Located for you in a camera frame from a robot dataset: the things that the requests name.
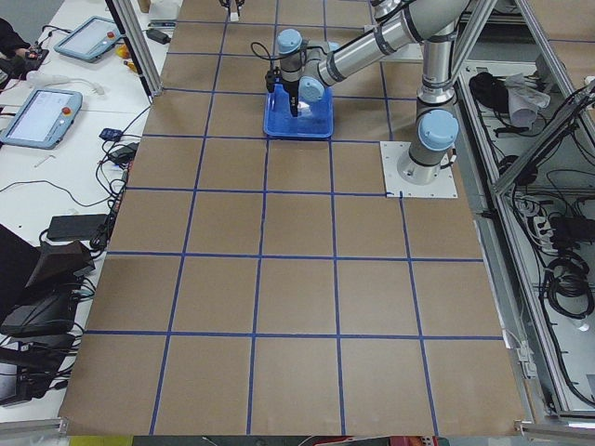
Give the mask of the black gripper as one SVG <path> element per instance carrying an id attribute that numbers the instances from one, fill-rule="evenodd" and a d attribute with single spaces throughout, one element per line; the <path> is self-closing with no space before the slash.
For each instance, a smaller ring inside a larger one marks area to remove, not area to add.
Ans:
<path id="1" fill-rule="evenodd" d="M 298 116 L 298 87 L 299 72 L 288 72 L 280 67 L 269 68 L 265 74 L 266 89 L 273 93 L 276 85 L 281 85 L 290 98 L 290 112 L 292 116 Z"/>

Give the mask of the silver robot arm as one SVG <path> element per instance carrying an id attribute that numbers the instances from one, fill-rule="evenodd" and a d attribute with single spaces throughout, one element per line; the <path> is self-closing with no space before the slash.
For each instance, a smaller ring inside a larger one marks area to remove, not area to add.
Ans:
<path id="1" fill-rule="evenodd" d="M 401 62 L 405 50 L 421 51 L 421 81 L 416 92 L 416 136 L 398 161 L 406 182 L 426 186 L 446 167 L 443 157 L 453 151 L 459 123 L 452 104 L 453 56 L 457 23 L 464 1 L 373 1 L 374 24 L 344 45 L 308 40 L 296 29 L 277 35 L 276 56 L 269 59 L 266 88 L 280 85 L 288 96 L 291 116 L 298 102 L 314 103 L 324 93 L 376 62 Z"/>

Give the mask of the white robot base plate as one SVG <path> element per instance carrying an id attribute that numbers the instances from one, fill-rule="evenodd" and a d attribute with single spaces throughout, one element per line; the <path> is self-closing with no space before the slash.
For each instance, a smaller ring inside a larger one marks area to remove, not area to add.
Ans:
<path id="1" fill-rule="evenodd" d="M 380 141 L 381 162 L 388 198 L 456 199 L 456 183 L 445 154 L 435 166 L 416 164 L 407 141 Z"/>

